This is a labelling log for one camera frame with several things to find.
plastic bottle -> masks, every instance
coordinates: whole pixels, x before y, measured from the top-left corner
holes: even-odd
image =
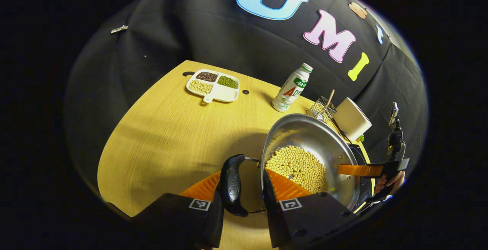
[[[302,63],[300,68],[288,77],[279,90],[278,95],[271,102],[276,111],[284,112],[288,110],[307,85],[312,70],[313,68],[308,64]]]

wire basket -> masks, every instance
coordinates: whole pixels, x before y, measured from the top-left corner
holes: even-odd
[[[337,113],[334,104],[329,103],[329,106],[326,108],[327,99],[323,96],[320,96],[312,107],[310,107],[310,113],[312,116],[318,120],[321,120],[325,123],[329,122],[334,115]]]

pink letter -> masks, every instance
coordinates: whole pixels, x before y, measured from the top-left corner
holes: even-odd
[[[304,33],[303,37],[310,43],[318,45],[320,43],[319,37],[324,33],[322,49],[326,50],[337,44],[333,49],[329,50],[329,55],[335,61],[341,63],[349,46],[356,41],[356,37],[349,30],[337,34],[335,18],[324,10],[319,10],[319,13],[319,21],[317,21],[312,31]]]

pot handle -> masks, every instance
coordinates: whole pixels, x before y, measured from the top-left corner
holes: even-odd
[[[241,205],[241,177],[239,176],[239,166],[245,160],[259,162],[259,160],[248,158],[243,154],[234,155],[228,158],[223,164],[219,182],[223,207],[239,217],[246,217],[249,214]]]

yellow table surface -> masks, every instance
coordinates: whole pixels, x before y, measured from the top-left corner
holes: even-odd
[[[210,69],[239,79],[239,97],[205,104],[186,90],[186,71]],[[184,61],[155,83],[127,111],[101,154],[98,186],[102,198],[133,217],[164,193],[179,194],[221,170],[235,154],[261,158],[265,138],[282,116],[306,114],[314,101],[298,97],[288,111],[271,106],[279,87],[223,68]],[[369,158],[359,144],[366,162]],[[242,206],[264,206],[256,163],[244,162]],[[224,214],[219,249],[271,249],[266,213]]]

